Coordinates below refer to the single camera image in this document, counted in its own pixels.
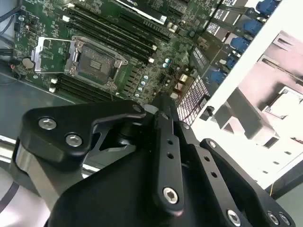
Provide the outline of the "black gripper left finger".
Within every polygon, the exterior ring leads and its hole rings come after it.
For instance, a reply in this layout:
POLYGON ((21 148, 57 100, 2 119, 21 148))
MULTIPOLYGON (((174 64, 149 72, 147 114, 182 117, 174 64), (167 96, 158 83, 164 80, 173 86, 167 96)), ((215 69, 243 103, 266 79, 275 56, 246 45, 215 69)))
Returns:
POLYGON ((129 148, 150 152, 148 199, 165 214, 179 216, 184 190, 177 122, 175 102, 163 92, 145 106, 124 100, 31 109, 22 117, 13 160, 53 210, 81 180, 87 158, 104 151, 122 158, 129 148))

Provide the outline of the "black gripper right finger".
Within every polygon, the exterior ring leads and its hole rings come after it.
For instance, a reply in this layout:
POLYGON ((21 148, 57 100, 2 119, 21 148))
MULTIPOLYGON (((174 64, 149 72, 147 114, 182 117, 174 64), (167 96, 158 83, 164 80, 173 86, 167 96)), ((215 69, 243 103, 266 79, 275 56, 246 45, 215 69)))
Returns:
POLYGON ((174 108, 185 206, 197 227, 294 227, 290 215, 211 139, 198 141, 174 108))

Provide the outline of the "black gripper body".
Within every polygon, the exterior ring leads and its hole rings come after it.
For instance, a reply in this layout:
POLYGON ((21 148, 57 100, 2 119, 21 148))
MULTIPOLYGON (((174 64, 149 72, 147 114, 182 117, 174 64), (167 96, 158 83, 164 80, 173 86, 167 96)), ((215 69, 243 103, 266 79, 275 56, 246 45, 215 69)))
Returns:
POLYGON ((178 123, 157 129, 154 150, 136 151, 69 188, 51 227, 226 227, 228 192, 208 150, 178 123))

